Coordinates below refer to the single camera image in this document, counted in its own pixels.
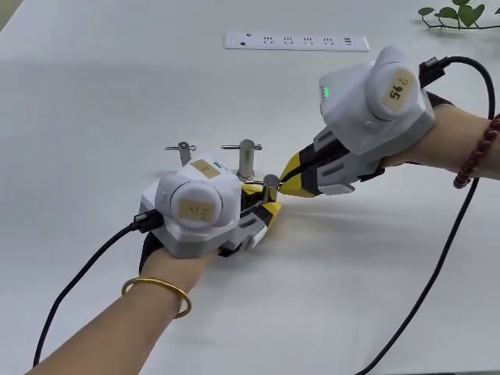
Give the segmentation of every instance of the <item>metal peg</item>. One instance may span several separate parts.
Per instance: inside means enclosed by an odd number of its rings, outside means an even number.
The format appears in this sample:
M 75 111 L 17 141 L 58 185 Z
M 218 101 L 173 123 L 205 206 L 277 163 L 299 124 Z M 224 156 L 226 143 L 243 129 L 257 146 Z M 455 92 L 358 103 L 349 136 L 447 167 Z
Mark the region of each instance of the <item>metal peg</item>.
M 278 188 L 280 178 L 273 174 L 268 174 L 262 181 L 262 204 L 275 202 L 278 198 Z
M 255 171 L 253 169 L 253 160 L 255 150 L 260 151 L 263 149 L 261 145 L 256 145 L 251 139 L 244 139 L 238 146 L 235 145 L 222 145 L 223 150 L 240 150 L 239 167 L 237 176 L 242 181 L 251 180 L 254 177 Z
M 167 151 L 178 151 L 180 156 L 180 162 L 182 166 L 185 166 L 191 160 L 191 151 L 196 151 L 196 146 L 189 145 L 187 142 L 179 142 L 177 146 L 165 147 Z

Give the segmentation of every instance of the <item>plant stem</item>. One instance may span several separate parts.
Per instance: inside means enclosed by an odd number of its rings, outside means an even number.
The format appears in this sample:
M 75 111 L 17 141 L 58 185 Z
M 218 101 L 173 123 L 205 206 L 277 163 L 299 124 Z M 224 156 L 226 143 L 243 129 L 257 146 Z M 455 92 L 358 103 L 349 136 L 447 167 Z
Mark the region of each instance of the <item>plant stem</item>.
M 424 18 L 423 16 L 421 17 L 422 18 L 422 21 L 423 23 L 425 23 L 425 25 L 427 27 L 429 27 L 430 29 L 436 29 L 436 28 L 441 28 L 441 29 L 452 29 L 452 30 L 463 30 L 463 27 L 462 25 L 460 24 L 460 22 L 458 22 L 458 26 L 447 26 L 443 23 L 443 21 L 441 20 L 441 17 L 436 17 L 437 20 L 439 21 L 439 25 L 431 25 L 430 23 L 428 23 Z M 469 30 L 487 30 L 487 29 L 498 29 L 500 28 L 500 25 L 494 25 L 494 26 L 479 26 L 477 24 L 477 22 L 474 22 L 474 25 L 475 27 L 467 27 L 467 29 Z
M 427 27 L 430 29 L 452 29 L 452 30 L 463 30 L 463 27 L 457 27 L 457 26 L 446 26 L 446 25 L 429 25 L 426 23 Z M 494 26 L 484 26 L 484 27 L 467 27 L 468 30 L 486 30 L 486 29 L 498 29 L 500 28 L 500 25 L 494 25 Z

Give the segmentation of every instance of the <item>white tabletop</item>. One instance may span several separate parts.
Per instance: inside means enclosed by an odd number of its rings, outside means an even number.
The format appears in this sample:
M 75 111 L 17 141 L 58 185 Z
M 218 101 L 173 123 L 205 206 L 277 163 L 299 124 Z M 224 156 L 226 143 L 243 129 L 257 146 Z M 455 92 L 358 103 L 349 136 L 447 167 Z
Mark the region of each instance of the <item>white tabletop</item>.
M 279 174 L 322 126 L 317 79 L 388 44 L 415 64 L 479 59 L 499 79 L 498 35 L 430 32 L 427 2 L 24 0 L 0 34 L 0 343 L 5 373 L 29 369 L 53 298 L 137 212 L 141 190 L 189 141 L 252 138 Z M 370 53 L 222 49 L 227 30 L 364 34 Z M 474 113 L 484 84 L 450 68 L 432 90 Z M 162 336 L 144 375 L 341 373 L 363 368 L 427 282 L 465 191 L 405 166 L 355 194 L 286 198 L 253 252 L 218 259 L 194 311 Z M 443 272 L 374 373 L 498 370 L 498 184 L 482 181 Z M 137 272 L 142 236 L 113 247 L 63 303 L 44 354 L 103 310 Z

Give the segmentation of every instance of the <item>gold bangle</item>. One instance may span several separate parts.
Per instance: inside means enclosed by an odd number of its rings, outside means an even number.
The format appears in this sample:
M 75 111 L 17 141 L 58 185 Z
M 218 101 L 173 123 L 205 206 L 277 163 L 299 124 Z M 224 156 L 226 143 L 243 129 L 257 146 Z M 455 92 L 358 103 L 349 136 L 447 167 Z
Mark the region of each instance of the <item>gold bangle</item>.
M 180 289 L 179 287 L 176 287 L 175 285 L 172 285 L 170 283 L 167 283 L 163 280 L 160 279 L 152 279 L 149 277 L 135 277 L 134 279 L 128 280 L 123 286 L 122 286 L 122 295 L 127 293 L 128 287 L 134 284 L 153 284 L 153 285 L 158 285 L 160 287 L 164 287 L 165 289 L 168 289 L 169 291 L 172 291 L 175 293 L 177 296 L 182 298 L 186 302 L 186 308 L 179 312 L 176 316 L 175 319 L 182 318 L 183 316 L 186 316 L 192 309 L 193 304 L 191 303 L 191 300 L 188 297 L 188 294 Z

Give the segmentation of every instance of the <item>electrical outlet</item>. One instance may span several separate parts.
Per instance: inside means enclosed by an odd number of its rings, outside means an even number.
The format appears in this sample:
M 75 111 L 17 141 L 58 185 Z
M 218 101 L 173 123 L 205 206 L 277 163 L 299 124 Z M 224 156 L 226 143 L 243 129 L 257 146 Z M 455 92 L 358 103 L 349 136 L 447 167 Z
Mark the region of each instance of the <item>electrical outlet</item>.
M 300 35 L 273 33 L 242 33 L 231 31 L 224 35 L 227 49 L 274 49 L 290 51 L 368 52 L 370 47 L 363 36 Z

